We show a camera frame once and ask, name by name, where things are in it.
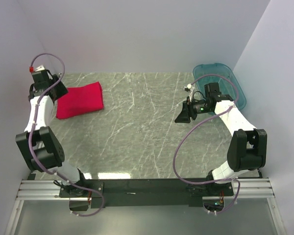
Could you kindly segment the teal plastic basket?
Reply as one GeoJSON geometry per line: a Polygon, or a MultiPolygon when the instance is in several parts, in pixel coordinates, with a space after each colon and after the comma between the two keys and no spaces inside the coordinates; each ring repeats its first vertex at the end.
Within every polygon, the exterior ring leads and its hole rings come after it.
{"type": "MultiPolygon", "coordinates": [[[[195,81],[199,77],[202,77],[206,74],[217,74],[231,81],[235,85],[239,93],[239,98],[236,102],[236,107],[239,110],[242,110],[246,106],[246,97],[230,67],[222,63],[214,63],[197,65],[193,69],[193,76],[195,81]]],[[[205,94],[204,86],[208,83],[214,82],[218,82],[222,94],[229,94],[233,99],[236,99],[236,91],[233,88],[233,86],[226,80],[219,78],[217,76],[207,76],[198,80],[196,82],[196,87],[199,91],[205,94]]]]}

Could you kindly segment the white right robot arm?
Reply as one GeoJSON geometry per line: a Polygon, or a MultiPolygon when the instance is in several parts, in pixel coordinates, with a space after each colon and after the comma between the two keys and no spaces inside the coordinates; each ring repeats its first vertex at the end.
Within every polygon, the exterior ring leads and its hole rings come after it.
{"type": "Polygon", "coordinates": [[[190,123],[199,114],[214,113],[203,120],[204,124],[214,118],[220,118],[231,134],[231,142],[226,161],[207,175],[205,181],[191,182],[179,176],[179,180],[192,185],[205,185],[210,195],[217,195],[223,189],[231,189],[239,175],[262,168],[266,163],[267,133],[252,125],[236,107],[235,99],[222,94],[218,83],[205,85],[205,95],[201,100],[194,98],[195,88],[192,84],[185,86],[190,94],[182,103],[182,111],[175,119],[176,123],[190,123]]]}

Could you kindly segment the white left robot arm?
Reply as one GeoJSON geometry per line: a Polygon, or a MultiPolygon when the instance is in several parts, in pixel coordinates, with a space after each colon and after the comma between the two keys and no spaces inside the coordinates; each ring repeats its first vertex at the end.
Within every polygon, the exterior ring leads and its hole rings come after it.
{"type": "Polygon", "coordinates": [[[49,171],[64,176],[71,180],[71,191],[76,196],[84,196],[88,191],[88,184],[85,182],[83,173],[71,166],[65,161],[64,150],[56,138],[55,134],[49,127],[51,121],[51,113],[54,108],[55,101],[68,93],[67,88],[62,82],[59,82],[54,88],[48,91],[39,103],[37,119],[35,117],[35,107],[40,95],[59,80],[57,74],[39,66],[31,73],[33,84],[29,89],[28,100],[31,105],[28,124],[23,133],[16,135],[16,144],[24,158],[24,161],[30,171],[43,172],[40,166],[35,162],[30,148],[28,139],[32,125],[35,124],[32,134],[32,149],[37,159],[49,171]]]}

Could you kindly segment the red t shirt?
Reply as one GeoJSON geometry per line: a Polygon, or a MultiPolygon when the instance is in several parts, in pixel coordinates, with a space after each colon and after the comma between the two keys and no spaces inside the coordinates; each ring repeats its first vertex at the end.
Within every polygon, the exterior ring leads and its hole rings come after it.
{"type": "Polygon", "coordinates": [[[67,119],[104,109],[101,84],[67,88],[68,93],[58,99],[57,119],[67,119]]]}

